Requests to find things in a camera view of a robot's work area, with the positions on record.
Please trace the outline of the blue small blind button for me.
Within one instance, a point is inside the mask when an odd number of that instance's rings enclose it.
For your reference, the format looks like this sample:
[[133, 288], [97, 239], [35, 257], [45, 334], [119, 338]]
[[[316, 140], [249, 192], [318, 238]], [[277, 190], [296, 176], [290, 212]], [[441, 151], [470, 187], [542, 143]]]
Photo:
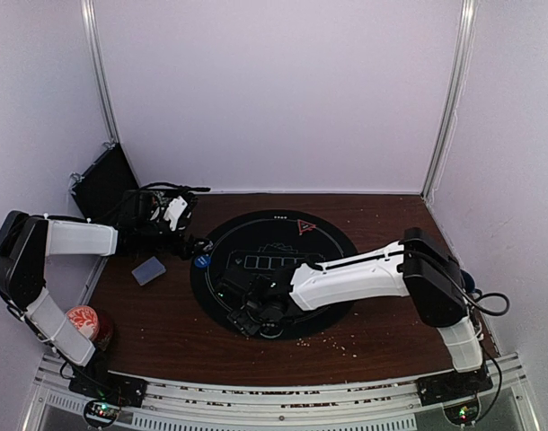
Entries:
[[211, 257], [209, 254], [198, 255], [194, 260], [193, 264], [196, 268], [207, 268], [211, 263]]

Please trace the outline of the red triangle marker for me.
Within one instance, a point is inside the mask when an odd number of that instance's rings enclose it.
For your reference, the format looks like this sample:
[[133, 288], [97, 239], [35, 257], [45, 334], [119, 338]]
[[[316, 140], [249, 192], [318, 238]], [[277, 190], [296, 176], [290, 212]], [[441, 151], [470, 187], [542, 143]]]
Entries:
[[299, 235], [303, 235], [304, 233], [311, 232], [316, 228], [315, 223], [312, 223], [306, 220], [297, 219], [296, 222], [297, 222], [297, 229], [298, 229]]

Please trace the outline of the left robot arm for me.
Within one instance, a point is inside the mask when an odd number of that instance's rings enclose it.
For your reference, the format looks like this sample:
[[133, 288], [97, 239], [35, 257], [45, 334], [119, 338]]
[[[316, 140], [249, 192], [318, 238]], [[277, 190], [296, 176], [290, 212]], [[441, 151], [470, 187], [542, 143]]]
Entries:
[[191, 259], [211, 241], [186, 233], [199, 195], [208, 187], [154, 182], [122, 192], [99, 215], [29, 214], [11, 210], [0, 227], [0, 297], [7, 309], [54, 348], [70, 365], [83, 368], [81, 384], [97, 399], [116, 389], [115, 378], [93, 364], [96, 348], [66, 316], [49, 285], [65, 275], [50, 264], [100, 260], [140, 251]]

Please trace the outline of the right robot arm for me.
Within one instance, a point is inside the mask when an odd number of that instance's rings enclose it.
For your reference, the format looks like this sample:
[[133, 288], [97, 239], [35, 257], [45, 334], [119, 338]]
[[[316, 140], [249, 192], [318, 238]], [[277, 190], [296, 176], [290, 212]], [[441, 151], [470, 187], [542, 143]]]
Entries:
[[440, 334], [451, 357], [447, 388], [467, 395], [482, 380], [482, 326], [477, 312], [487, 295], [454, 256], [425, 231], [411, 228], [401, 240], [366, 253], [307, 259], [254, 275], [237, 265], [217, 282], [214, 296], [226, 303], [226, 320], [246, 337], [301, 338], [325, 330], [358, 300], [409, 297], [420, 320]]

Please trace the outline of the grey card deck box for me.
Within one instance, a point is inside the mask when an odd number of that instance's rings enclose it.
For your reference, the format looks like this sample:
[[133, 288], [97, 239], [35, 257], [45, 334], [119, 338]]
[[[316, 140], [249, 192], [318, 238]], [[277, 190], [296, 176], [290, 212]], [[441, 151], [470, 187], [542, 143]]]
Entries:
[[151, 257], [134, 268], [131, 274], [140, 286], [145, 286], [165, 272], [164, 264], [157, 257]]

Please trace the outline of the round black poker mat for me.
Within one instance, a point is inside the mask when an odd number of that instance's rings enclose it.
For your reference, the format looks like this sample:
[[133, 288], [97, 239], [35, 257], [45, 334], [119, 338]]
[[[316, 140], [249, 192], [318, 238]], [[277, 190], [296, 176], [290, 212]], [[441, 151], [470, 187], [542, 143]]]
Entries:
[[[316, 224], [316, 228], [298, 234], [297, 219]], [[215, 228], [208, 238], [213, 242], [207, 268], [190, 266], [190, 285], [202, 310], [223, 328], [243, 335], [227, 319], [230, 298], [220, 299], [216, 285], [232, 267], [264, 278], [279, 268], [342, 259], [357, 254], [351, 239], [330, 222], [300, 211], [261, 210], [239, 215]], [[341, 320], [351, 308], [350, 302], [326, 305], [312, 312], [296, 306], [296, 323], [276, 339], [300, 339], [311, 336]]]

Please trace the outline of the black poker set case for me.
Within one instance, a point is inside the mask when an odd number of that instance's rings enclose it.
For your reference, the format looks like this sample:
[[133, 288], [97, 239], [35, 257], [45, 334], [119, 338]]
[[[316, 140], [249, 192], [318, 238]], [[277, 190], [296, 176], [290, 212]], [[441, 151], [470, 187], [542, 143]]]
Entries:
[[121, 144], [107, 144], [104, 152], [70, 189], [83, 216], [96, 224], [133, 224], [157, 208], [164, 211], [175, 198], [191, 207], [196, 196], [188, 188], [166, 183], [139, 186]]

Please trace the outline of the red patterned tin can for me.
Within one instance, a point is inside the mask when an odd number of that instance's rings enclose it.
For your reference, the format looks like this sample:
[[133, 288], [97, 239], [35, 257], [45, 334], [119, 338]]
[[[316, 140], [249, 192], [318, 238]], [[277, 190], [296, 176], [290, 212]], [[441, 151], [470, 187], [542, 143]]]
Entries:
[[106, 351], [115, 331], [113, 319], [104, 310], [79, 305], [66, 313], [69, 321], [101, 351]]

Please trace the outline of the dark blue mug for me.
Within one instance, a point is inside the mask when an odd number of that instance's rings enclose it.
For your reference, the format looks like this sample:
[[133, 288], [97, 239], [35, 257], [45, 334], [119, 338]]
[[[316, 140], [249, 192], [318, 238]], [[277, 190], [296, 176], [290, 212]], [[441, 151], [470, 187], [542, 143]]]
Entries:
[[461, 269], [462, 288], [473, 299], [478, 299], [482, 296], [482, 291], [476, 286], [476, 283], [470, 273]]

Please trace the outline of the aluminium front rail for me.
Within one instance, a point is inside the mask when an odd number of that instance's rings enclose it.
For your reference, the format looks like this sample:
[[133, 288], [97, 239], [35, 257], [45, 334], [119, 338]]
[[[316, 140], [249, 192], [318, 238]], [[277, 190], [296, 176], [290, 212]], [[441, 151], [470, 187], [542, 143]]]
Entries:
[[542, 430], [516, 354], [487, 364], [478, 396], [425, 404], [420, 375], [314, 386], [232, 386], [149, 377], [143, 404], [126, 407], [111, 430], [459, 430], [462, 406], [479, 404], [475, 430]]

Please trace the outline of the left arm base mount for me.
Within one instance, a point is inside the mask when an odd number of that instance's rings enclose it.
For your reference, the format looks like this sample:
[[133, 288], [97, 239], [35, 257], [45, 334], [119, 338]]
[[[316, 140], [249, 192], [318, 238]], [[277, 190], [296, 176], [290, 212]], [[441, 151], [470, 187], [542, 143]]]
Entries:
[[68, 384], [71, 392], [89, 398], [83, 407], [83, 419], [96, 429], [112, 426], [124, 408], [140, 408], [146, 388], [146, 380], [120, 374], [109, 374], [107, 383], [102, 385], [82, 377], [73, 378]]

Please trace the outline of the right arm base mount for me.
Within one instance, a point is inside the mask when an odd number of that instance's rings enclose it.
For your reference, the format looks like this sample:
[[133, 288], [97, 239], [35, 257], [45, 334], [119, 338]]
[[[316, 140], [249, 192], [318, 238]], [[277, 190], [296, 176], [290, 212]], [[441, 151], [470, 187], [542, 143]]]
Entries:
[[473, 426], [482, 415], [479, 394], [493, 388], [493, 381], [483, 370], [456, 371], [421, 377], [416, 382], [423, 407], [441, 404], [449, 423]]

